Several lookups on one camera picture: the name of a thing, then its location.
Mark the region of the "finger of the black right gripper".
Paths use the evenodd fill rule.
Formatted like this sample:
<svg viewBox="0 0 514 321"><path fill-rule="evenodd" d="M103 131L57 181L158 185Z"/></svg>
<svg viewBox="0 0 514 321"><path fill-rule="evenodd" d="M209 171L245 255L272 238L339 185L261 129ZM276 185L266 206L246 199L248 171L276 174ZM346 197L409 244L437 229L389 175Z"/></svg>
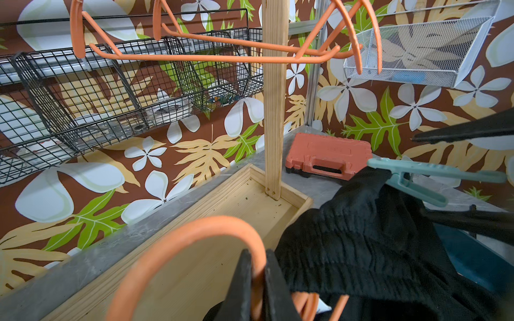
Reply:
<svg viewBox="0 0 514 321"><path fill-rule="evenodd" d="M413 136L416 143L453 143L469 139L482 139L513 135L513 108L472 122L452 125Z"/></svg>
<svg viewBox="0 0 514 321"><path fill-rule="evenodd" d="M482 211L472 205L468 211L423 209L421 214L433 223L484 235L513 246L513 212Z"/></svg>

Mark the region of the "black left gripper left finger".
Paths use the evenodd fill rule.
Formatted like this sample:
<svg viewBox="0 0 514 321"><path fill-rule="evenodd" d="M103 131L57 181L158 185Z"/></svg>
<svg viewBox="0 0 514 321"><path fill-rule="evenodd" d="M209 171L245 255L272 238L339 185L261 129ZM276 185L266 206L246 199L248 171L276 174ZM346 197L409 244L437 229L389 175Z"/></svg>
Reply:
<svg viewBox="0 0 514 321"><path fill-rule="evenodd" d="M245 320L251 317L252 256L243 250L225 300L214 320Z"/></svg>

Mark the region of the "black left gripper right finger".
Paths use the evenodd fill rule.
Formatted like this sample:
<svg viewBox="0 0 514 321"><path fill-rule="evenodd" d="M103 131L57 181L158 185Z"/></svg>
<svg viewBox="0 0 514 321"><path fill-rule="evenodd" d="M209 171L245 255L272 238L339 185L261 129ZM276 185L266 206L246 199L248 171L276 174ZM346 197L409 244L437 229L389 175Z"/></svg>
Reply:
<svg viewBox="0 0 514 321"><path fill-rule="evenodd" d="M273 250L266 250L263 320L301 321Z"/></svg>

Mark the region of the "orange hanger of black shorts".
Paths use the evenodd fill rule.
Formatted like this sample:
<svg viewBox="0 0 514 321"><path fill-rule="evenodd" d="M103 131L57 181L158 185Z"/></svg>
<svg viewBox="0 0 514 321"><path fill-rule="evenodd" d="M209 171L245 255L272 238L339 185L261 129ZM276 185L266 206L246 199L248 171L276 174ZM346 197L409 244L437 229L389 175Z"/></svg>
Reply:
<svg viewBox="0 0 514 321"><path fill-rule="evenodd" d="M266 250L273 250L288 218L206 217L166 234L123 278L107 320L214 319L243 250L252 256L250 320L263 320ZM301 320L312 320L319 295L291 293Z"/></svg>

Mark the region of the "black shorts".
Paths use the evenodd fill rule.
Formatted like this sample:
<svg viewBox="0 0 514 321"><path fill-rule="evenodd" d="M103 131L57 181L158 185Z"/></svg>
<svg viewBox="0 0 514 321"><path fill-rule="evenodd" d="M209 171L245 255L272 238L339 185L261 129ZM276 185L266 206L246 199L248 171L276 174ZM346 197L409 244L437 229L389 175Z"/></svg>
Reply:
<svg viewBox="0 0 514 321"><path fill-rule="evenodd" d="M301 214L274 254L290 292L318 294L342 320L497 320L506 303L460 275L421 200L364 168Z"/></svg>

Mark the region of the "orange hanger of rainbow shorts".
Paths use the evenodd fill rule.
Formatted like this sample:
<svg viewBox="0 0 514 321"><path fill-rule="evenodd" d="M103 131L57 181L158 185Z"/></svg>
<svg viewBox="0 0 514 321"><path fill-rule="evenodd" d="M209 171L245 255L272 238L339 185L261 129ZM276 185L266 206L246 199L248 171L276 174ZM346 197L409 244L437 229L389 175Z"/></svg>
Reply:
<svg viewBox="0 0 514 321"><path fill-rule="evenodd" d="M333 30L333 33L327 37L323 43L322 48L325 54L318 60L330 60L332 58L344 59L353 57L356 63L356 70L358 74L362 74L364 70L361 45L357 40L357 33L355 31L352 17L357 13L360 8L365 8L368 16L372 21L372 28L376 39L377 45L377 71L382 71L382 45L381 34L375 11L369 1L357 1L356 4L348 11L341 1L332 1L331 14L337 11L341 14L342 21ZM260 48L266 52L263 56L217 56L217 55L176 55L168 57L169 61L185 61L185 62L241 62L241 63L259 63L259 64L292 64L300 63L306 64L309 61L304 58L305 52L310 52L310 49L305 47L292 47L288 46L287 38L289 32L289 20L287 13L289 12L289 3L287 1L265 1L263 4L263 22L262 22L262 35L261 42L237 40L232 38L202 36L193 33L184 33L180 28L177 19L171 11L166 1L155 1L153 5L153 35L156 40L160 40L162 33L165 32L170 36L184 37L191 40L202 40L218 44L240 45L243 47ZM339 47L336 46L328 51L329 44L337 37L341 30L346 29L348 38L351 42L351 50L349 52L341 52Z"/></svg>

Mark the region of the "orange hanger of green shorts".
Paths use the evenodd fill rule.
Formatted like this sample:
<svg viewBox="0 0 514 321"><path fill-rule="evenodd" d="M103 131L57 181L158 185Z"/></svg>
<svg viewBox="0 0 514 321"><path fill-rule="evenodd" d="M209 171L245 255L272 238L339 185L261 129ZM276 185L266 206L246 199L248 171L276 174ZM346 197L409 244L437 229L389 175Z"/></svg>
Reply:
<svg viewBox="0 0 514 321"><path fill-rule="evenodd" d="M169 62L232 62L232 63L258 63L258 64L321 64L332 58L345 59L353 57L356 61L356 68L359 73L362 72L361 44L357 40L352 17L364 7L368 12L370 20L372 20L373 30L376 32L376 40L380 41L380 31L378 30L378 22L372 4L369 1L358 1L350 11L346 10L341 1L332 1L322 18L315 24L313 30L305 40L301 47L293 47L287 45L268 44L264 42L255 42L248 40L238 40L231 37L214 37L203 36L193 33L183 33L173 12L167 5L166 1L156 1L153 6L153 34L156 40L161 39L161 32L164 31L170 36L184 37L190 40L201 40L216 44L230 44L249 48L267 49L272 52L292 53L292 56L219 56L219 55L151 55L151 54L125 54L116 47L113 41L107 36L104 30L96 23L96 21L83 8L83 1L73 1L70 8L70 33L72 40L72 49L76 57L84 58L86 56L86 47L88 46L94 53L100 57L109 60L142 60L142 61L169 61ZM309 46L316 38L321 28L328 22L334 11L340 12L343 20L333 30L333 33L325 40L319 49L310 49ZM87 21L105 41L106 45L112 50L111 53L102 51L95 44L85 44L83 21ZM348 37L351 41L352 48L347 52L341 52L336 46L331 50L327 50L328 45L334 41L337 35L346 29Z"/></svg>

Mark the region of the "dark teal tray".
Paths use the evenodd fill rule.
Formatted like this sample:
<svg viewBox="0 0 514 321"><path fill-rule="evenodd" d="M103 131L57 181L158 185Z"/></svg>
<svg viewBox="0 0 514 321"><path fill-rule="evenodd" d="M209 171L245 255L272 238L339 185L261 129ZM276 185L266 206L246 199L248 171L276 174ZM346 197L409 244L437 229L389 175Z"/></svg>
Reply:
<svg viewBox="0 0 514 321"><path fill-rule="evenodd" d="M496 294L513 290L513 264L464 231L434 227L459 274Z"/></svg>

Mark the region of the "wooden clothes rack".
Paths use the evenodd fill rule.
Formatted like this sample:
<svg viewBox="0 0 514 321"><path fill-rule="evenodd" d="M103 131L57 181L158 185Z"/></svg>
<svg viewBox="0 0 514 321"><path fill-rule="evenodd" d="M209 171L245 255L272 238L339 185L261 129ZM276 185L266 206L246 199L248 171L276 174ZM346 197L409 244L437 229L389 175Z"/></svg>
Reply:
<svg viewBox="0 0 514 321"><path fill-rule="evenodd" d="M204 196L100 275L55 311L48 320L107 320L115 292L132 265L169 232L206 217L251 219L288 218L292 223L313 200L283 183L282 150L285 117L284 65L264 67L265 167L238 165L201 187Z"/></svg>

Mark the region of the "white mesh basket right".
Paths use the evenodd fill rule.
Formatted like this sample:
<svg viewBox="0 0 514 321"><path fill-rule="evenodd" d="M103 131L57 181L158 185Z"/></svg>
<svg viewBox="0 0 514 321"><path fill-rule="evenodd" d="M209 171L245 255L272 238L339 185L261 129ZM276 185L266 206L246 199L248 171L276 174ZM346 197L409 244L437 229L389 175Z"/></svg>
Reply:
<svg viewBox="0 0 514 321"><path fill-rule="evenodd" d="M471 72L501 5L500 1L396 1L386 17L394 25L379 27L382 71L377 71L377 45L370 27L358 33L364 66L358 74L353 57L344 61L351 79L393 82L398 71L426 72L422 85L454 88Z"/></svg>

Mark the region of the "blue object in basket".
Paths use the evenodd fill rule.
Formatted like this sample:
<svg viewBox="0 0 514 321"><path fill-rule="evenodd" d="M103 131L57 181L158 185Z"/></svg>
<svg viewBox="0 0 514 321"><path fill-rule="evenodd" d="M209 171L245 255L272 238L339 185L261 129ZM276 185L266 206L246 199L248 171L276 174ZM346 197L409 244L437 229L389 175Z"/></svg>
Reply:
<svg viewBox="0 0 514 321"><path fill-rule="evenodd" d="M421 71L398 71L392 76L392 81L399 83L424 84L425 79L426 72Z"/></svg>

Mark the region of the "red plastic tool case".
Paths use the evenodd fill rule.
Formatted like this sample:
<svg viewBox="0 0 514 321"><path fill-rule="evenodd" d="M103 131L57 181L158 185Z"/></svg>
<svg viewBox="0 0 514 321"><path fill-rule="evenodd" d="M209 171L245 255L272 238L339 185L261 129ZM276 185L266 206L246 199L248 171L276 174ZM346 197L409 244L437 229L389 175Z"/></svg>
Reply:
<svg viewBox="0 0 514 321"><path fill-rule="evenodd" d="M367 167L371 158L371 144L366 141L298 133L285 167L286 172L304 177L321 175L348 181Z"/></svg>

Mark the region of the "aluminium frame post right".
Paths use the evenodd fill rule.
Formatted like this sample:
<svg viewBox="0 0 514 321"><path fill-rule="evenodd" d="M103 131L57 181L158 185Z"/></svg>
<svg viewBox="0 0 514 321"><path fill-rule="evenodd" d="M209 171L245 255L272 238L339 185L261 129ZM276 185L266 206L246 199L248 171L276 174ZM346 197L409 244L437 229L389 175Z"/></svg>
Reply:
<svg viewBox="0 0 514 321"><path fill-rule="evenodd" d="M310 72L308 73L307 82L307 95L303 100L303 104L297 101L295 104L294 111L286 119L286 124L291 123L291 128L299 128L301 126L314 127L319 131L322 129L318 127L321 124L320 121L315 120L316 101L317 101L317 90L319 84L319 75L321 65L327 60L321 61L318 58L322 58L325 54L322 48L323 43L327 40L327 24L328 17L331 13L331 1L313 1L313 10L315 11L314 20L309 21L296 21L294 24L290 24L289 35L300 38L305 35L305 42L301 44L301 47L310 49L310 52L305 52L304 58L309 61L305 61L306 67L309 67Z"/></svg>

